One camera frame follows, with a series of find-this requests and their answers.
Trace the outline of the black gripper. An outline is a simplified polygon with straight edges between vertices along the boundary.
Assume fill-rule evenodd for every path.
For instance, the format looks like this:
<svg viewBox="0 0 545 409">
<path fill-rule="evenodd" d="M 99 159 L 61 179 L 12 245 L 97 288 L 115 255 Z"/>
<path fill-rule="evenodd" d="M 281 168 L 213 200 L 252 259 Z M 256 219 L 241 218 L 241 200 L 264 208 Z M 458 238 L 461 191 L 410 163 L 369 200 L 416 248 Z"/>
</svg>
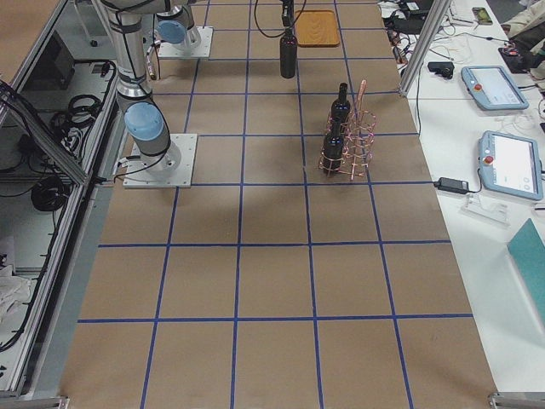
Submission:
<svg viewBox="0 0 545 409">
<path fill-rule="evenodd" d="M 293 0 L 282 0 L 281 19 L 283 26 L 293 26 L 295 21 Z"/>
</svg>

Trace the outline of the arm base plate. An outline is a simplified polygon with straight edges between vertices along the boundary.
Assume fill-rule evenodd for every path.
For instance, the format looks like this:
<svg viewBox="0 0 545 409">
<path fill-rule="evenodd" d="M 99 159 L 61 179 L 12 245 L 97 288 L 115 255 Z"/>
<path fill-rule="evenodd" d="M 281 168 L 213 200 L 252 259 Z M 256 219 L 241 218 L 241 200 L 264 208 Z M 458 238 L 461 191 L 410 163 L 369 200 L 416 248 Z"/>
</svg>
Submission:
<svg viewBox="0 0 545 409">
<path fill-rule="evenodd" d="M 195 26 L 179 43 L 161 39 L 158 56 L 163 60 L 209 59 L 214 28 Z"/>
<path fill-rule="evenodd" d="M 131 155 L 137 159 L 128 162 L 123 177 L 126 188 L 189 188 L 192 185 L 197 134 L 171 134 L 170 146 L 165 154 L 156 158 L 142 155 L 133 143 Z"/>
</svg>

